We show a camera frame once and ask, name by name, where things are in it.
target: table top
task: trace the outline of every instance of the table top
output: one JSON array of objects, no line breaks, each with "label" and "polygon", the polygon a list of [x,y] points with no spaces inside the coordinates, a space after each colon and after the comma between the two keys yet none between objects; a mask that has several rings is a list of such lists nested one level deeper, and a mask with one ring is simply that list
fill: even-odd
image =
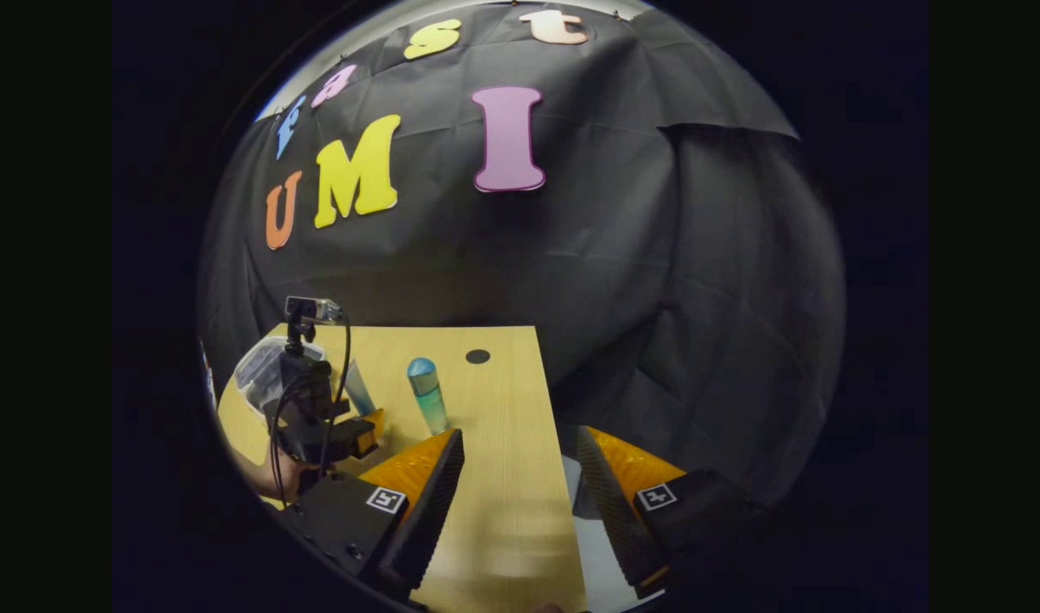
[{"label": "table top", "polygon": [[[270,334],[284,337],[285,327]],[[317,326],[314,344],[327,351],[337,387],[344,331]],[[434,611],[530,612],[547,602],[584,611],[577,536],[535,327],[354,326],[352,344],[385,424],[381,449],[365,461],[340,462],[341,469],[360,475],[430,437],[407,381],[412,358],[434,360],[450,425],[463,431],[466,461],[456,497],[422,587],[411,597]],[[473,349],[489,352],[490,360],[469,363]],[[217,419],[229,443],[262,465],[266,427],[232,380]]]}]

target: blue bottle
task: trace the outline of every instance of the blue bottle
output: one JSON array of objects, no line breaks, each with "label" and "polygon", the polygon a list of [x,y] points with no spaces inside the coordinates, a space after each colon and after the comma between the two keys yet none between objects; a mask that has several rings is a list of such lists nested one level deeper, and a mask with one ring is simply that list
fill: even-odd
[{"label": "blue bottle", "polygon": [[426,358],[415,358],[407,367],[407,379],[415,391],[418,407],[422,409],[430,432],[434,435],[448,430],[448,415],[445,414],[445,400],[441,397],[441,382],[438,366]]}]

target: clear plastic container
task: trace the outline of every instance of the clear plastic container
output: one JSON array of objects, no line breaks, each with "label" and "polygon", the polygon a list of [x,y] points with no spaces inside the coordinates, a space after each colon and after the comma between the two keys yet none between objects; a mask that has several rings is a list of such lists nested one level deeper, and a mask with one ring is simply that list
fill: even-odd
[{"label": "clear plastic container", "polygon": [[[313,360],[322,360],[326,352],[322,347],[305,342],[306,356]],[[267,336],[244,353],[236,368],[232,372],[236,390],[243,394],[251,408],[263,415],[263,406],[282,395],[282,369],[279,356],[286,347],[286,337]]]}]

